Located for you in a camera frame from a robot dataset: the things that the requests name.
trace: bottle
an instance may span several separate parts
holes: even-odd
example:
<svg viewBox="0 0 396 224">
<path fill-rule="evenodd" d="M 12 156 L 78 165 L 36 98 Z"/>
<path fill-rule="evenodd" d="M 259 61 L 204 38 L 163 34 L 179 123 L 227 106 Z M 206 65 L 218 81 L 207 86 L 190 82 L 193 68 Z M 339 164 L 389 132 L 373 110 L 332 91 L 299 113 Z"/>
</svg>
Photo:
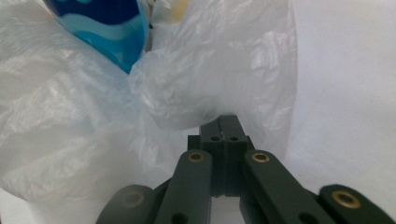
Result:
<svg viewBox="0 0 396 224">
<path fill-rule="evenodd" d="M 149 21 L 138 0 L 44 0 L 57 21 L 127 74 L 141 57 Z"/>
</svg>

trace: blue bottle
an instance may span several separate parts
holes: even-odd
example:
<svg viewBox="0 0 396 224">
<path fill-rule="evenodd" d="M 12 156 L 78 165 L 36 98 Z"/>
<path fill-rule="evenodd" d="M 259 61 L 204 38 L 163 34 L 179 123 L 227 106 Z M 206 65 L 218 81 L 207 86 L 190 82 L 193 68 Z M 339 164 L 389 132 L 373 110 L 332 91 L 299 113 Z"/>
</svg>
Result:
<svg viewBox="0 0 396 224">
<path fill-rule="evenodd" d="M 58 22 L 129 74 L 149 22 L 138 0 L 44 0 Z"/>
</svg>

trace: screw hole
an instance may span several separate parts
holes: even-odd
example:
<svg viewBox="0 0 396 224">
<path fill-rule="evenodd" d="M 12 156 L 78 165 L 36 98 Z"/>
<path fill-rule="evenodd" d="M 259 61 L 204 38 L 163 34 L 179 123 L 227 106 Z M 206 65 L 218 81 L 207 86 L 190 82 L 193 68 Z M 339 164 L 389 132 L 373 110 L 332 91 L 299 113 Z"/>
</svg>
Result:
<svg viewBox="0 0 396 224">
<path fill-rule="evenodd" d="M 336 202 L 347 208 L 356 209 L 361 207 L 361 201 L 359 201 L 358 198 L 344 190 L 334 191 L 332 193 L 332 198 L 335 199 Z"/>
<path fill-rule="evenodd" d="M 124 207 L 133 208 L 133 207 L 137 207 L 143 201 L 145 201 L 145 195 L 142 192 L 132 191 L 123 197 L 122 205 Z"/>
<path fill-rule="evenodd" d="M 304 224 L 318 224 L 318 220 L 314 216 L 307 213 L 301 213 L 299 215 L 299 219 Z"/>
<path fill-rule="evenodd" d="M 204 155 L 198 152 L 191 153 L 189 155 L 189 160 L 193 162 L 199 162 L 204 160 Z"/>
<path fill-rule="evenodd" d="M 267 155 L 265 155 L 264 153 L 260 153 L 260 152 L 254 153 L 252 158 L 254 161 L 257 161 L 257 162 L 268 162 L 270 160 L 270 158 Z"/>
<path fill-rule="evenodd" d="M 172 216 L 172 224 L 187 224 L 188 222 L 189 218 L 182 213 L 177 213 Z"/>
</svg>

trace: crumpled plastic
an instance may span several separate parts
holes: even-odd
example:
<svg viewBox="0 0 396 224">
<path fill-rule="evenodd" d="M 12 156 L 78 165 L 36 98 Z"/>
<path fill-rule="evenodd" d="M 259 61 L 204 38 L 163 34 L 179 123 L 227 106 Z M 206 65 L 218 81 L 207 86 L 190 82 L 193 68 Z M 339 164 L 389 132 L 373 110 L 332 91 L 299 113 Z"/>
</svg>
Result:
<svg viewBox="0 0 396 224">
<path fill-rule="evenodd" d="M 153 21 L 153 51 L 127 77 L 40 1 L 0 0 L 0 188 L 33 206 L 31 223 L 76 223 L 76 204 L 99 213 L 126 185 L 157 187 L 191 128 L 222 113 L 283 154 L 296 84 L 289 3 L 198 2 L 179 23 Z"/>
<path fill-rule="evenodd" d="M 2 189 L 35 203 L 104 202 L 172 174 L 189 131 L 158 129 L 116 65 L 36 2 L 2 6 L 0 36 Z"/>
<path fill-rule="evenodd" d="M 131 89 L 161 128 L 234 113 L 256 148 L 281 156 L 297 78 L 290 2 L 203 0 L 172 10 L 180 2 L 154 5 L 152 51 L 133 66 Z"/>
</svg>

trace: plastic bag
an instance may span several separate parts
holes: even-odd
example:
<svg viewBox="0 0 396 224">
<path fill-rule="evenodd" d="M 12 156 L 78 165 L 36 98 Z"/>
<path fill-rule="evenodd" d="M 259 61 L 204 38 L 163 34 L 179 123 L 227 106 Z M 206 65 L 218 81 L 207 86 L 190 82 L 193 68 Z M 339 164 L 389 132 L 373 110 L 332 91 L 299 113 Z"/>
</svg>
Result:
<svg viewBox="0 0 396 224">
<path fill-rule="evenodd" d="M 265 136 L 265 139 L 277 136 L 277 139 L 271 140 L 272 148 L 284 148 L 286 136 L 283 134 L 287 133 L 290 120 L 288 115 L 292 108 L 292 93 L 295 88 L 295 70 L 294 65 L 290 63 L 291 59 L 295 60 L 295 51 L 290 48 L 295 37 L 292 18 L 282 19 L 288 23 L 272 21 L 272 24 L 279 25 L 279 33 L 283 35 L 277 35 L 278 31 L 272 33 L 268 30 L 268 35 L 273 37 L 257 42 L 257 45 L 261 46 L 265 41 L 279 38 L 281 47 L 281 43 L 284 43 L 281 36 L 290 41 L 290 45 L 285 44 L 282 51 L 290 57 L 277 58 L 275 54 L 268 54 L 266 48 L 262 49 L 268 56 L 275 57 L 273 61 L 266 61 L 273 63 L 274 72 L 268 73 L 272 74 L 273 80 L 268 79 L 270 76 L 267 73 L 261 72 L 251 73 L 249 78 L 246 78 L 241 74 L 251 69 L 248 69 L 248 64 L 253 61 L 248 61 L 253 58 L 246 58 L 238 63 L 236 60 L 249 55 L 248 51 L 252 49 L 247 48 L 244 55 L 231 54 L 232 49 L 228 49 L 229 46 L 225 44 L 231 42 L 220 44 L 223 39 L 221 30 L 228 26 L 221 27 L 229 22 L 235 23 L 236 18 L 219 18 L 215 15 L 215 9 L 220 10 L 219 13 L 225 16 L 230 14 L 229 17 L 231 14 L 242 12 L 243 10 L 239 9 L 244 7 L 267 8 L 268 11 L 262 13 L 277 15 L 279 12 L 274 8 L 276 4 L 269 2 L 269 5 L 262 3 L 263 6 L 256 6 L 253 2 L 240 5 L 230 2 L 228 6 L 213 1 L 209 4 L 216 8 L 210 9 L 209 6 L 210 10 L 203 12 L 195 11 L 198 1 L 191 2 L 195 3 L 188 5 L 181 23 L 154 22 L 154 33 L 157 36 L 153 43 L 154 51 L 146 55 L 132 72 L 135 89 L 134 93 L 131 93 L 127 76 L 116 65 L 68 33 L 37 2 L 0 0 L 0 188 L 21 198 L 29 207 L 31 218 L 28 223 L 81 223 L 82 220 L 88 219 L 94 221 L 107 200 L 118 189 L 129 184 L 142 184 L 154 188 L 169 178 L 177 164 L 178 156 L 187 148 L 187 135 L 196 134 L 196 129 L 171 131 L 159 129 L 157 124 L 167 128 L 188 128 L 214 119 L 219 113 L 236 112 L 255 143 L 263 141 L 262 134 L 266 133 L 268 136 Z M 283 3 L 279 3 L 278 6 L 282 12 L 278 15 L 280 20 L 281 15 L 290 16 L 288 3 Z M 254 22 L 254 15 L 259 16 L 256 11 L 247 19 Z M 190 46 L 191 40 L 185 39 L 184 44 L 183 41 L 179 43 L 186 49 L 178 50 L 186 53 L 186 58 L 180 54 L 181 52 L 173 51 L 177 46 L 173 40 L 174 36 L 196 35 L 188 35 L 190 29 L 183 28 L 187 27 L 184 24 L 192 25 L 191 20 L 201 19 L 209 22 L 203 19 L 205 16 L 220 19 L 217 21 L 219 29 L 213 34 L 207 30 L 203 30 L 203 33 L 197 31 L 199 35 L 196 41 L 204 41 L 201 45 L 205 47 L 196 51 Z M 198 25 L 194 29 L 199 29 L 199 26 L 203 28 L 202 23 L 196 22 L 194 25 Z M 263 27 L 265 26 L 272 27 L 267 23 L 263 24 Z M 238 33 L 235 30 L 227 34 L 235 35 L 234 43 L 237 49 L 244 48 L 245 45 L 241 45 Z M 208 34 L 209 39 L 216 39 L 219 48 L 225 50 L 208 50 L 214 47 L 214 44 L 206 45 L 203 34 Z M 279 50 L 275 48 L 277 45 L 264 44 L 267 45 L 273 53 Z M 260 49 L 255 49 L 258 50 L 258 55 L 261 55 Z M 233 64 L 220 59 L 213 62 L 202 60 L 206 55 L 211 59 L 214 56 L 224 57 L 220 52 L 230 53 L 227 59 Z M 148 61 L 157 56 L 163 58 L 149 65 Z M 191 63 L 189 59 L 195 58 L 201 61 L 196 60 L 197 64 Z M 285 60 L 286 71 L 279 70 L 281 61 L 278 59 Z M 163 70 L 172 60 L 179 60 L 179 63 Z M 261 68 L 260 62 L 256 63 L 257 71 L 269 69 L 267 66 Z M 150 66 L 153 73 L 147 73 Z M 228 77 L 225 76 L 224 66 L 228 68 Z M 186 67 L 190 68 L 189 71 L 192 73 L 180 78 L 182 74 L 186 74 L 180 72 Z M 216 69 L 219 70 L 219 76 L 211 76 L 211 80 L 204 80 L 204 77 L 209 78 L 210 72 Z M 175 73 L 175 82 L 169 82 L 172 78 L 169 71 L 179 71 Z M 158 75 L 158 79 L 153 78 L 154 73 Z M 155 98 L 161 90 L 150 89 L 158 86 L 148 85 L 151 80 L 165 80 L 168 84 L 175 85 L 174 93 L 160 85 L 166 97 L 169 97 L 169 94 L 175 95 L 175 101 L 171 102 L 175 106 L 158 104 L 163 103 L 158 101 L 161 98 Z M 285 81 L 285 86 L 275 85 L 282 80 Z M 201 89 L 183 85 L 194 81 L 201 85 Z M 235 87 L 235 81 L 241 84 Z M 242 92 L 243 87 L 249 91 Z M 185 98 L 180 98 L 180 94 L 186 93 L 187 88 L 191 88 L 191 92 L 185 95 Z M 280 92 L 284 94 L 275 94 L 274 98 L 266 95 Z M 252 107 L 244 110 L 238 102 L 243 106 Z M 160 112 L 156 110 L 159 108 L 158 105 L 163 107 L 162 112 L 166 112 L 163 116 L 154 113 Z M 197 109 L 196 113 L 191 113 L 193 109 Z M 281 153 L 282 148 L 276 148 L 276 152 Z M 0 202 L 0 208 L 3 208 L 4 204 L 8 207 L 9 201 Z M 2 222 L 23 223 L 10 221 L 19 217 L 19 212 L 2 209 Z"/>
<path fill-rule="evenodd" d="M 36 2 L 0 7 L 0 27 L 2 189 L 32 203 L 105 203 L 172 174 L 186 131 L 158 129 L 116 65 Z"/>
<path fill-rule="evenodd" d="M 234 113 L 257 148 L 282 156 L 297 72 L 289 1 L 183 0 L 172 10 L 180 1 L 156 2 L 152 51 L 133 66 L 131 89 L 162 128 Z"/>
</svg>

